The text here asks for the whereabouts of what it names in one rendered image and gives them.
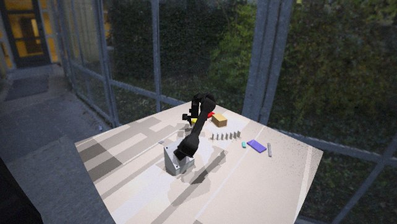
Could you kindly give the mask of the tan rectangular block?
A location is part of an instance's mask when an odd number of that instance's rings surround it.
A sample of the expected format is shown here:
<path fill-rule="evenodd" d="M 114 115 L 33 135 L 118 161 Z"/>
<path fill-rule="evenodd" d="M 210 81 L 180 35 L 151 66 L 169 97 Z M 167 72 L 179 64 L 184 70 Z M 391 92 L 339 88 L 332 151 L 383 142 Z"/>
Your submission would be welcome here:
<path fill-rule="evenodd" d="M 228 120 L 221 113 L 213 114 L 211 117 L 211 121 L 218 127 L 227 126 L 228 122 Z"/>

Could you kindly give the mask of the purple flat block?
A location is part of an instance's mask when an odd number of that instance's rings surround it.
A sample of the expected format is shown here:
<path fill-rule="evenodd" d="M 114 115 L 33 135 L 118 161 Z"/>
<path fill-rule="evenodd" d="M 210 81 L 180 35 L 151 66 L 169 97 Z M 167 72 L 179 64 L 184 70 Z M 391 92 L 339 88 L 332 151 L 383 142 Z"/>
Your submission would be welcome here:
<path fill-rule="evenodd" d="M 267 148 L 265 148 L 263 145 L 261 145 L 259 142 L 255 141 L 255 140 L 251 140 L 249 142 L 247 142 L 247 145 L 250 145 L 253 149 L 255 149 L 257 152 L 261 153 L 264 150 L 266 150 Z"/>

